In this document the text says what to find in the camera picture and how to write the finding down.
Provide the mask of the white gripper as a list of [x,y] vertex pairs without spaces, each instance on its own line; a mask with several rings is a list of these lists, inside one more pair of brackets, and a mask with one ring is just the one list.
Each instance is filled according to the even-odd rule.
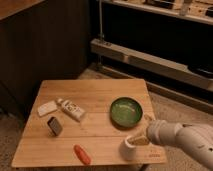
[[161,146],[175,146],[176,134],[183,128],[180,123],[169,123],[165,120],[155,120],[150,115],[144,114],[144,118],[147,121],[152,121],[147,129],[146,135],[144,133],[138,133],[133,135],[129,139],[129,143],[132,145],[148,145],[149,141],[155,145]]

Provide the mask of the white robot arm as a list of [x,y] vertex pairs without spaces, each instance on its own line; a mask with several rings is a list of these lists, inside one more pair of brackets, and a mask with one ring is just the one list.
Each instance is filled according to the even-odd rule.
[[135,146],[152,143],[179,148],[213,171],[213,127],[208,124],[168,122],[148,117],[146,127],[132,135],[128,142]]

